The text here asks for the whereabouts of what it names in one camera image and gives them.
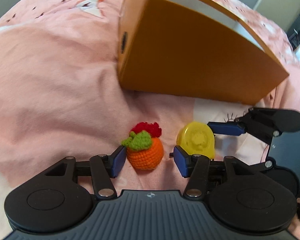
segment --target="gray ribbed panel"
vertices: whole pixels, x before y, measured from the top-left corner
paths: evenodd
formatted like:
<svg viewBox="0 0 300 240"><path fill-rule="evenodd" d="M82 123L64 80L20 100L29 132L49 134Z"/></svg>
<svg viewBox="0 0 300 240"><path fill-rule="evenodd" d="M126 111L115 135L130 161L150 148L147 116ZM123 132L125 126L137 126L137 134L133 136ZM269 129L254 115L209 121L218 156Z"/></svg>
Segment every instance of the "gray ribbed panel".
<svg viewBox="0 0 300 240"><path fill-rule="evenodd" d="M246 236L217 223L203 203L188 201L178 191L125 190L102 201L82 224L55 235L13 232L6 240L292 240L288 232Z"/></svg>

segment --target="blue-gray panel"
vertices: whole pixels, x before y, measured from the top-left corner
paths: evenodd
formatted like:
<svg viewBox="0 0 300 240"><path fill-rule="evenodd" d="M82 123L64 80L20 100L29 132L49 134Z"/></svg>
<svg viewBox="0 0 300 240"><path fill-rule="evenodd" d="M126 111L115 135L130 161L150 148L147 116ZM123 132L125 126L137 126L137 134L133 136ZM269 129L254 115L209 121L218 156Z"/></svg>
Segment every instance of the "blue-gray panel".
<svg viewBox="0 0 300 240"><path fill-rule="evenodd" d="M300 131L274 137L268 156L275 159L277 166L294 171L300 180Z"/></svg>
<svg viewBox="0 0 300 240"><path fill-rule="evenodd" d="M14 231L6 240L292 240L287 231L271 236L247 236L216 222L201 202L178 191L125 190L101 201L82 224L55 235Z"/></svg>

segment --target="door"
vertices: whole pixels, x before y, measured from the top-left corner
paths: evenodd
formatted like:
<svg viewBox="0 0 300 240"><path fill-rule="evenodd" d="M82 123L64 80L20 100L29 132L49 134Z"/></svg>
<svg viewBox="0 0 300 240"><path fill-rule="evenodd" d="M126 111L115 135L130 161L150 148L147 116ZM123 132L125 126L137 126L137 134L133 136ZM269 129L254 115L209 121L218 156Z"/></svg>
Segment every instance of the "door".
<svg viewBox="0 0 300 240"><path fill-rule="evenodd" d="M300 13L300 0L259 0L254 9L286 32Z"/></svg>

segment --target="silver screw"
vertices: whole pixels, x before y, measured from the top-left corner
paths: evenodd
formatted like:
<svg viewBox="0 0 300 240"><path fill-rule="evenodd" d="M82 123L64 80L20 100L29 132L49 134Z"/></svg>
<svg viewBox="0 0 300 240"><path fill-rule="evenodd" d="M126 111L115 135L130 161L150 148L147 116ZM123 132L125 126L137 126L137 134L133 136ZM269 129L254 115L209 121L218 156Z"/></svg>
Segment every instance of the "silver screw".
<svg viewBox="0 0 300 240"><path fill-rule="evenodd" d="M193 189L188 189L186 194L189 197L200 197L202 195L202 192L196 188L193 188Z"/></svg>
<svg viewBox="0 0 300 240"><path fill-rule="evenodd" d="M103 188L98 191L98 194L101 197L111 197L114 194L114 191L110 188Z"/></svg>
<svg viewBox="0 0 300 240"><path fill-rule="evenodd" d="M272 161L266 161L265 167L270 168L272 166Z"/></svg>
<svg viewBox="0 0 300 240"><path fill-rule="evenodd" d="M274 137L278 137L279 134L280 134L279 131L274 131L274 132L273 132L273 136L274 136Z"/></svg>

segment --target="orange yarn ball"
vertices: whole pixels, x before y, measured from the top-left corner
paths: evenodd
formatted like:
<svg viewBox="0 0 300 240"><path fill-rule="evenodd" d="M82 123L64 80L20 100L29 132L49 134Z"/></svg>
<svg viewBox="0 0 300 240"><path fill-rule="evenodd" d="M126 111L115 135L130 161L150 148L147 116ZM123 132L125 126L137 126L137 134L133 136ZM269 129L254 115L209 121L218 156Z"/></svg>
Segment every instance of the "orange yarn ball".
<svg viewBox="0 0 300 240"><path fill-rule="evenodd" d="M135 169L154 170L163 158L163 145L159 138L151 138L152 145L147 150L134 152L127 148L127 158Z"/></svg>

